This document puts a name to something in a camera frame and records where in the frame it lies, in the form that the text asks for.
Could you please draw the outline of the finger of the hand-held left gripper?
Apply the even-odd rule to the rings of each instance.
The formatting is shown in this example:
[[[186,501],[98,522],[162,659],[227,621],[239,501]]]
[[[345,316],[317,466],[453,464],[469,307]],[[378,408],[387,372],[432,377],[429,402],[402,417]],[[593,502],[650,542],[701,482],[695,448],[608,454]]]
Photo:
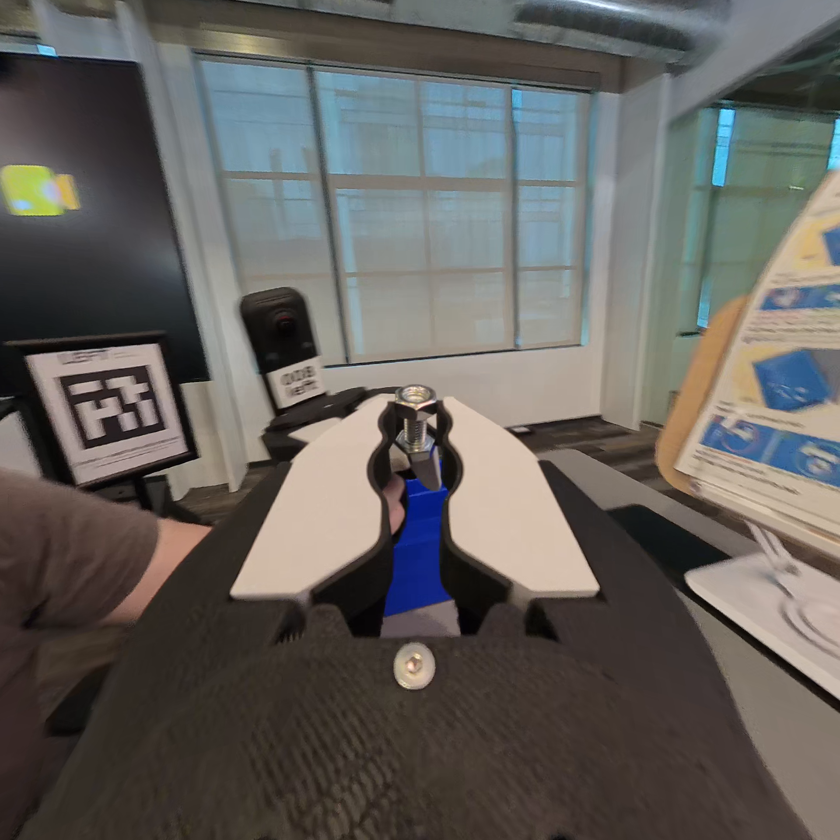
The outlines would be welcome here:
[[[289,445],[300,447],[293,459],[305,478],[330,480],[344,492],[378,491],[392,474],[404,472],[438,490],[442,479],[436,426],[433,416],[427,430],[434,436],[434,456],[414,465],[395,446],[402,428],[396,415],[331,416],[290,430]]]

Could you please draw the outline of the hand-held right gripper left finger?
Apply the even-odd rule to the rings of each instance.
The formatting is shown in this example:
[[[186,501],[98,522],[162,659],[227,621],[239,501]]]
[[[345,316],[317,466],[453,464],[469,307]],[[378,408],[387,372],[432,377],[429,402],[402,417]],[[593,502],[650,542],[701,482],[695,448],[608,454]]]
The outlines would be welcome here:
[[[291,462],[230,589],[238,602],[327,604],[352,622],[384,601],[393,540],[392,400],[377,395]]]

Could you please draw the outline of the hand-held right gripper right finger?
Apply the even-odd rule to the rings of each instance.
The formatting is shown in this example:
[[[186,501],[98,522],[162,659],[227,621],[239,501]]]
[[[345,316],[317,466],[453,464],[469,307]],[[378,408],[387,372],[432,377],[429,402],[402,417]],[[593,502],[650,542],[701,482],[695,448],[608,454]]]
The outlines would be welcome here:
[[[437,410],[447,497],[439,576],[458,629],[477,631],[496,606],[596,602],[601,586],[540,459],[508,430],[447,396]]]

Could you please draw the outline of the silver bolt with nut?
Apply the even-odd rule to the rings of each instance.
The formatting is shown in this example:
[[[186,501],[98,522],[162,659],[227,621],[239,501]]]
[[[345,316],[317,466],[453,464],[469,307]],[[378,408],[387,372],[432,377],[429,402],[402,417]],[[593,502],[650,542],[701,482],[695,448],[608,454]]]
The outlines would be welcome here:
[[[398,388],[394,396],[395,415],[408,423],[425,423],[438,410],[438,399],[434,389],[420,384]]]

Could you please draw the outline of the blue plastic bin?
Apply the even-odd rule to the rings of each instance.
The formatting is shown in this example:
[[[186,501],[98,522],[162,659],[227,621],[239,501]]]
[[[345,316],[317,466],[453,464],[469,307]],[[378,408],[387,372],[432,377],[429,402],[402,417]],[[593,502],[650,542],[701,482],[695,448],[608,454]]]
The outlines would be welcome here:
[[[406,477],[406,518],[394,543],[385,618],[451,601],[439,571],[440,533],[447,498],[444,486],[430,490],[420,480]]]

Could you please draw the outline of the black pad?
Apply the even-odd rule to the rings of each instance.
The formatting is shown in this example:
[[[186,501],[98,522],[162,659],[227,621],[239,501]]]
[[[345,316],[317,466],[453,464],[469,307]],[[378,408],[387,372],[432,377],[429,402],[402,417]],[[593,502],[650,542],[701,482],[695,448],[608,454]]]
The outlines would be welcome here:
[[[731,558],[647,507],[630,505],[607,513],[682,592],[688,591],[687,573]]]

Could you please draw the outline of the large multi-pane window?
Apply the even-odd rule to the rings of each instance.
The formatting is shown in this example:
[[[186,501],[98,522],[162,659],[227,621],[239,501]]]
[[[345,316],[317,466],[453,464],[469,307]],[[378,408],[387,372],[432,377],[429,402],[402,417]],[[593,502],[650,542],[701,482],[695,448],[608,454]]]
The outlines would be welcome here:
[[[327,365],[588,340],[590,92],[202,56],[244,294],[305,298]]]

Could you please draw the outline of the black framed marker sign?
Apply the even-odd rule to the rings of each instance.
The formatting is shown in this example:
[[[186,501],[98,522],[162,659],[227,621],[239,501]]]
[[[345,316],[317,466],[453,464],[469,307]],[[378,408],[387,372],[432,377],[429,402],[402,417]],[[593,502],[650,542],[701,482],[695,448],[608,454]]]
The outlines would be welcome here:
[[[203,519],[154,478],[198,458],[164,331],[3,343],[13,393],[2,419],[20,415],[42,477],[160,518]]]

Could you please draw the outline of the rounded wooden backing board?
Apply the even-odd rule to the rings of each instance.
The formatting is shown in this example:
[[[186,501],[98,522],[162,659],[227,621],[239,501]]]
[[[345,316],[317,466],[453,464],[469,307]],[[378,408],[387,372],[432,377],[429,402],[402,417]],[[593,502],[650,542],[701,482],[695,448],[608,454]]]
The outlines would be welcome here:
[[[723,356],[737,331],[747,301],[746,296],[732,299],[710,320],[690,360],[686,376],[655,447],[658,472],[674,488],[682,503],[743,537],[749,535],[746,521],[738,514],[700,499],[690,489],[690,479],[676,469],[676,461],[717,379]]]

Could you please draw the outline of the laminated instruction sheet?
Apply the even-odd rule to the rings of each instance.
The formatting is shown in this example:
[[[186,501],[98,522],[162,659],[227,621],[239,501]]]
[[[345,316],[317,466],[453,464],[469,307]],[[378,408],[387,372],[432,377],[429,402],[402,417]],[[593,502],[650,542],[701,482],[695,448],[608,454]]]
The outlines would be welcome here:
[[[676,461],[699,496],[826,553],[839,528],[839,173],[748,296]]]

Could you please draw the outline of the small glass window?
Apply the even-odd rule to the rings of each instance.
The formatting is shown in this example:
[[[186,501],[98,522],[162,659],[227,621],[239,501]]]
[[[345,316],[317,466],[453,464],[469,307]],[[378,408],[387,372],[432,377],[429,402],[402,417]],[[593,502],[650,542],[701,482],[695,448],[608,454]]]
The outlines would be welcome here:
[[[695,117],[679,336],[697,334],[725,302],[752,288],[809,196],[838,167],[833,112],[725,103]]]

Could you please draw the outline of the large black wall display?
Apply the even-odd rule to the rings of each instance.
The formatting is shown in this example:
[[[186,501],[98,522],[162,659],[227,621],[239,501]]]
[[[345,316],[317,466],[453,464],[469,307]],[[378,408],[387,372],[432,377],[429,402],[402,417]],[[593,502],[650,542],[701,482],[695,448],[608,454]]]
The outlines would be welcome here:
[[[3,53],[1,338],[163,331],[209,379],[136,64]]]

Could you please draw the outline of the silver ceiling air duct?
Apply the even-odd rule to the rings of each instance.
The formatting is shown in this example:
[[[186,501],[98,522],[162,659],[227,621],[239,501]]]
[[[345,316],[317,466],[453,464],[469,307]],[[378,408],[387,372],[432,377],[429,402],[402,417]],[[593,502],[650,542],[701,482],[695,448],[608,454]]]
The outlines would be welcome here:
[[[512,6],[515,24],[681,55],[714,47],[729,21],[729,1],[524,1]]]

